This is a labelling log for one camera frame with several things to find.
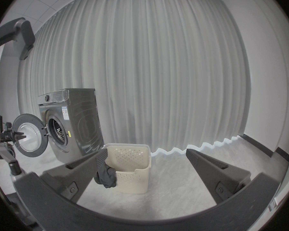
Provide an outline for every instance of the white curtain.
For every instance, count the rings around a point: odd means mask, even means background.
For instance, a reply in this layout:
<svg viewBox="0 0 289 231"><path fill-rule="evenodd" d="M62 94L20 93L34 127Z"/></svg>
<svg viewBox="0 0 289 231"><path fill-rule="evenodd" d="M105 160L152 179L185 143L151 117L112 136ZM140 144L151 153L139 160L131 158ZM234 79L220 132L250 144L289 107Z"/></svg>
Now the white curtain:
<svg viewBox="0 0 289 231"><path fill-rule="evenodd" d="M76 0L20 64L20 111L38 95L95 88L105 143L184 150L231 139L248 110L248 71L221 0Z"/></svg>

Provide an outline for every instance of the black baseboard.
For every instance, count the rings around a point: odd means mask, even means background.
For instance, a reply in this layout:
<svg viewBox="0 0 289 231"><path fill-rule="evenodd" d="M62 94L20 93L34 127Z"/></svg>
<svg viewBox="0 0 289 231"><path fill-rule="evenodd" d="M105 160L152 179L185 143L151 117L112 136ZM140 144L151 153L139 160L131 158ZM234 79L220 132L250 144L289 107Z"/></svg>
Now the black baseboard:
<svg viewBox="0 0 289 231"><path fill-rule="evenodd" d="M257 147L259 150L267 154L269 157L273 156L273 152L269 148L265 147L263 144L260 144L258 141L255 141L253 138L247 136L246 134L240 135L240 137L242 137L243 139L245 139L246 141Z"/></svg>
<svg viewBox="0 0 289 231"><path fill-rule="evenodd" d="M279 147L276 149L276 152L280 154L287 162L289 162L289 154L287 152Z"/></svg>

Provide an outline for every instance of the door glass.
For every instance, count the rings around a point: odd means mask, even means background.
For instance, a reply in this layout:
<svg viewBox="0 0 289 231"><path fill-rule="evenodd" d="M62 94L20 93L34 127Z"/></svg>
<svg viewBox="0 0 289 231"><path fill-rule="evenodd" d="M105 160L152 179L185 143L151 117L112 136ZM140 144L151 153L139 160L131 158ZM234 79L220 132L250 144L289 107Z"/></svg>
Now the door glass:
<svg viewBox="0 0 289 231"><path fill-rule="evenodd" d="M24 133L27 137L19 140L20 146L27 152L37 150L42 143L42 135L39 129L32 123L25 122L20 125L18 132Z"/></svg>

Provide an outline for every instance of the dark cloth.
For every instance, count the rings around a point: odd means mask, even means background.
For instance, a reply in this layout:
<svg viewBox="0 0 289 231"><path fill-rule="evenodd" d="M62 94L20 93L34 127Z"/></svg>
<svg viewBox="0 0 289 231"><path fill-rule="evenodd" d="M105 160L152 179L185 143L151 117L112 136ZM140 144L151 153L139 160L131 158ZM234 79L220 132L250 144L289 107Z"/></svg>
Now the dark cloth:
<svg viewBox="0 0 289 231"><path fill-rule="evenodd" d="M117 185L116 169L109 167L105 162L97 169L94 180L99 185L104 185L105 188L115 187Z"/></svg>

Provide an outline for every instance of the white plastic basket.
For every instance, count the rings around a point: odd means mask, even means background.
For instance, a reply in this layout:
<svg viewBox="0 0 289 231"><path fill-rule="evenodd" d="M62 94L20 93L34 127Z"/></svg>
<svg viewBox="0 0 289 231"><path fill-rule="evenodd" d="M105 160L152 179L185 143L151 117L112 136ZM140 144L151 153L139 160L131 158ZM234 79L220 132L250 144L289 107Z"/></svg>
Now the white plastic basket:
<svg viewBox="0 0 289 231"><path fill-rule="evenodd" d="M108 157L105 163L116 169L117 186L124 193L146 193L151 168L150 147L145 144L106 144Z"/></svg>

